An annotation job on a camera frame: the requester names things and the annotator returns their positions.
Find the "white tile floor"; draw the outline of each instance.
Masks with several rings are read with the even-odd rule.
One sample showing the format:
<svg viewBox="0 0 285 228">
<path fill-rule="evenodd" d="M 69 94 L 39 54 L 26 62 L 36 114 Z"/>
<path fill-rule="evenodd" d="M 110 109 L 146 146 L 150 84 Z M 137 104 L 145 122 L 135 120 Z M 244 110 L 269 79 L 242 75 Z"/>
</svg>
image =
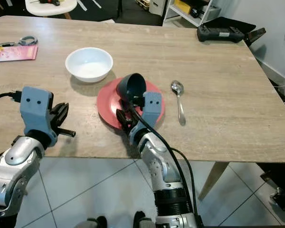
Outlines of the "white tile floor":
<svg viewBox="0 0 285 228">
<path fill-rule="evenodd" d="M 191 165 L 199 194 L 213 162 Z M 269 198 L 275 189 L 263 182 L 261 173 L 254 163 L 230 163 L 205 199 L 198 200 L 204 224 L 285 224 L 285 212 Z M 153 220 L 156 215 L 150 175 L 142 160 L 44 158 L 27 190 L 17 228 L 73 228 L 100 215 L 107 217 L 110 228 L 131 228 L 137 210 Z"/>
</svg>

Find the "spoon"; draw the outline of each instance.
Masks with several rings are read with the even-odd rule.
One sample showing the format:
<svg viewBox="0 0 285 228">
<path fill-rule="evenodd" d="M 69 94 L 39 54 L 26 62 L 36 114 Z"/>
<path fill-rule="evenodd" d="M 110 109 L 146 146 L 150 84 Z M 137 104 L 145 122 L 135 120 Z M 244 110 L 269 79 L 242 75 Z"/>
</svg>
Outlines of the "spoon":
<svg viewBox="0 0 285 228">
<path fill-rule="evenodd" d="M 171 83 L 171 88 L 172 88 L 172 91 L 177 95 L 177 105 L 179 108 L 179 122 L 182 126 L 184 126 L 186 124 L 186 119 L 185 119 L 185 114 L 184 114 L 184 110 L 182 108 L 181 99 L 180 99 L 181 94 L 184 93 L 184 86 L 179 81 L 174 80 Z"/>
</svg>

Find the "table top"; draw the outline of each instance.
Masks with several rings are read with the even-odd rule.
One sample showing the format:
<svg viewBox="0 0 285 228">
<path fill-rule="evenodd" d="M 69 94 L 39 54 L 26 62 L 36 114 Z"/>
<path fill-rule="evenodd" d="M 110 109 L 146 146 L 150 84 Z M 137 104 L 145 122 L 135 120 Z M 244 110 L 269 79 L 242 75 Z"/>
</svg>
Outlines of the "table top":
<svg viewBox="0 0 285 228">
<path fill-rule="evenodd" d="M 24 86 L 53 92 L 53 104 L 70 104 L 62 127 L 77 132 L 75 138 L 59 136 L 46 156 L 137 158 L 125 134 L 100 119 L 96 97 L 109 81 L 138 72 L 162 91 L 166 110 L 159 133 L 188 159 L 285 162 L 285 105 L 244 42 L 200 43 L 189 28 L 0 18 L 0 42 L 25 35 L 38 38 L 37 59 L 0 63 L 0 93 Z M 83 47 L 112 55 L 114 66 L 103 81 L 82 83 L 65 69 L 67 55 Z M 174 79 L 185 87 L 186 126 L 177 119 Z M 0 99 L 0 152 L 23 129 L 19 103 Z"/>
</svg>

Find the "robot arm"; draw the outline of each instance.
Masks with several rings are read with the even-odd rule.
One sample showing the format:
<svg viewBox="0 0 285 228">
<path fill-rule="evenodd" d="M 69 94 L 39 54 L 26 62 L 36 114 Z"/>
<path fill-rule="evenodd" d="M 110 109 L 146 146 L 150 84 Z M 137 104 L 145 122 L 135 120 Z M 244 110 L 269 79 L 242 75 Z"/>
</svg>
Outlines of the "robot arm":
<svg viewBox="0 0 285 228">
<path fill-rule="evenodd" d="M 59 128 L 67 117 L 68 104 L 60 103 L 52 109 L 52 102 L 51 92 L 23 88 L 20 112 L 25 136 L 17 137 L 0 156 L 0 227 L 15 226 L 26 185 L 37 172 L 46 148 L 56 144 L 59 134 L 76 134 Z"/>
<path fill-rule="evenodd" d="M 131 104 L 123 101 L 123 110 L 116 110 L 116 116 L 127 133 L 131 145 L 136 145 L 152 180 L 157 208 L 157 228 L 197 228 L 195 215 L 190 207 L 179 170 L 165 144 L 137 119 L 133 106 L 142 107 L 142 119 L 155 126 L 161 113 L 161 94 L 144 92 Z"/>
</svg>

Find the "white shelf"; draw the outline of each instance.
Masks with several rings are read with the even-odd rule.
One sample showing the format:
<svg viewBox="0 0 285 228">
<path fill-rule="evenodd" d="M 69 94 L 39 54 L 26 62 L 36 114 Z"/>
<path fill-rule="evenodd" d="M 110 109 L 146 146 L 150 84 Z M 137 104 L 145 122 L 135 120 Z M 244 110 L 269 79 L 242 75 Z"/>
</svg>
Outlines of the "white shelf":
<svg viewBox="0 0 285 228">
<path fill-rule="evenodd" d="M 182 18 L 185 18 L 191 24 L 195 25 L 196 27 L 200 26 L 200 22 L 201 22 L 200 18 L 194 18 L 191 15 L 184 13 L 180 8 L 178 8 L 175 5 L 170 5 L 169 8 L 173 10 L 174 12 L 176 12 L 178 15 L 180 15 Z"/>
</svg>

